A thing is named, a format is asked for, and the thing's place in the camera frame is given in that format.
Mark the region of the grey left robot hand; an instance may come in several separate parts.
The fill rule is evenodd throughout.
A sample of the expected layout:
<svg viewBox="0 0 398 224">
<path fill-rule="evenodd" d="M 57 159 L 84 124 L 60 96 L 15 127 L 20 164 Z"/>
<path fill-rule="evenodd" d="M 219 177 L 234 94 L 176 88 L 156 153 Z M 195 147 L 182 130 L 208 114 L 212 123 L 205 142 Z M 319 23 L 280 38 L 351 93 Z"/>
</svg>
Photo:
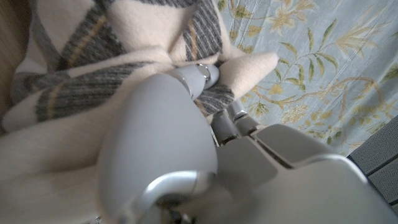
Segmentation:
<svg viewBox="0 0 398 224">
<path fill-rule="evenodd" d="M 208 123 L 213 65 L 158 73 L 126 98 L 98 160 L 105 223 L 396 223 L 349 159 L 238 103 Z"/>
</svg>

